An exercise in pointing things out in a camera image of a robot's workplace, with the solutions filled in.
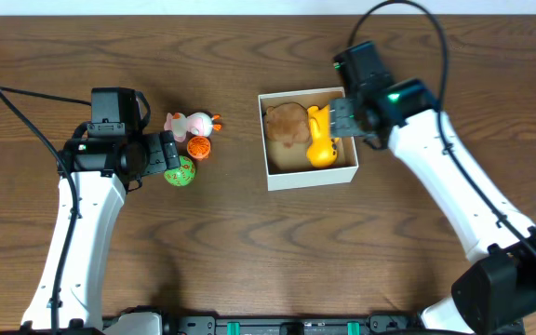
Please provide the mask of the green numbered dice ball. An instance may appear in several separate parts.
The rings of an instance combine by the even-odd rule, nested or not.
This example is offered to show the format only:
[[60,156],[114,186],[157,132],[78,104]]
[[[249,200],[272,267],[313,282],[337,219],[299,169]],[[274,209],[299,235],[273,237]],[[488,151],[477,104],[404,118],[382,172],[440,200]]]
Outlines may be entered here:
[[179,167],[168,169],[164,172],[165,180],[173,186],[187,186],[196,175],[194,161],[187,156],[180,157],[181,165]]

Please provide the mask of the small orange ball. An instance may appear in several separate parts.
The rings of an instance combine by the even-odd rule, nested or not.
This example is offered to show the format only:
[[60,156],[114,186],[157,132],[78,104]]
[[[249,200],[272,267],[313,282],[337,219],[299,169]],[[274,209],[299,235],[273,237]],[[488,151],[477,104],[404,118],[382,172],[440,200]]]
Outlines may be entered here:
[[204,160],[209,157],[211,143],[206,137],[195,136],[188,141],[186,149],[192,158],[196,160]]

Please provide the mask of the yellow rubber duck toy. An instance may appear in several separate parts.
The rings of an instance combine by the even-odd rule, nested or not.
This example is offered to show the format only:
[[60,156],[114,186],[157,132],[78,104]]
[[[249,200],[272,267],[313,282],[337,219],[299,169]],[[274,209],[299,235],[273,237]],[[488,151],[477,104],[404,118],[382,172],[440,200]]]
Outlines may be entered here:
[[314,168],[328,168],[338,158],[337,143],[340,140],[333,138],[330,133],[329,106],[310,106],[307,113],[311,144],[306,151],[306,157]]

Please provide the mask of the white pink duck toy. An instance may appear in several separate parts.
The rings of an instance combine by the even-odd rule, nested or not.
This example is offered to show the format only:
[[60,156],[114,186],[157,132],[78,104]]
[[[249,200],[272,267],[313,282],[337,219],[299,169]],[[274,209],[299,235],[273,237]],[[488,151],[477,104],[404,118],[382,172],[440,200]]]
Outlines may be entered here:
[[221,124],[217,123],[220,119],[219,114],[208,115],[202,112],[189,116],[182,113],[167,114],[164,130],[171,131],[175,141],[184,142],[188,133],[197,137],[209,137],[213,131],[221,130]]

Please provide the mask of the brown plush toy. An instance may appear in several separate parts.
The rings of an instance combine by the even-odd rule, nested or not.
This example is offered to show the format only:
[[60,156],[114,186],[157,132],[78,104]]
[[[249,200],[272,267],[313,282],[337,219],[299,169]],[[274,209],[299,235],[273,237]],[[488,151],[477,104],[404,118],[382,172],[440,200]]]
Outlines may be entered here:
[[265,136],[285,148],[306,143],[311,138],[308,113],[295,102],[270,106],[263,117]]

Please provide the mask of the white cardboard box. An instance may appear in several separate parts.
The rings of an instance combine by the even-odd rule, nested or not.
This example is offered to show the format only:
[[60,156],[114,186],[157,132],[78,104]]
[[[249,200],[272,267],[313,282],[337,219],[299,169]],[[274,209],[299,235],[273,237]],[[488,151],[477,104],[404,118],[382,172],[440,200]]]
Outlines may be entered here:
[[322,186],[350,182],[358,170],[355,143],[349,138],[339,138],[337,143],[338,158],[326,168],[316,168],[306,157],[311,144],[308,142],[294,144],[285,148],[281,143],[270,141],[265,136],[263,117],[270,106],[283,103],[299,103],[306,111],[310,106],[323,108],[329,102],[342,98],[342,87],[328,87],[289,92],[268,93],[258,96],[261,134],[264,150],[267,189],[280,191],[295,188]]

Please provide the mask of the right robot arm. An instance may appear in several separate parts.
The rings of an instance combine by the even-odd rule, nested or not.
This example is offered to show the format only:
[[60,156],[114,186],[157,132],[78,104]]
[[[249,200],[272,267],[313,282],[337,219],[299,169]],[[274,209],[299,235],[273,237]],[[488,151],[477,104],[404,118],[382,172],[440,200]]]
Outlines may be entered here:
[[328,107],[334,137],[376,137],[421,181],[470,268],[422,310],[425,328],[491,334],[536,312],[536,225],[495,186],[418,79],[357,92]]

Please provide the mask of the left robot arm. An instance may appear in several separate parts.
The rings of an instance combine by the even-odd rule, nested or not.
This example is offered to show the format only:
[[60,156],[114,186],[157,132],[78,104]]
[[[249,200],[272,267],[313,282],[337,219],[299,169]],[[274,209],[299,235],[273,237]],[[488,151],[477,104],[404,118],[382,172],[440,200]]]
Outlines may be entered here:
[[30,334],[161,334],[163,314],[137,307],[107,324],[102,285],[115,221],[129,185],[178,166],[172,132],[94,137],[77,130],[60,157],[60,203],[46,265],[20,322]]

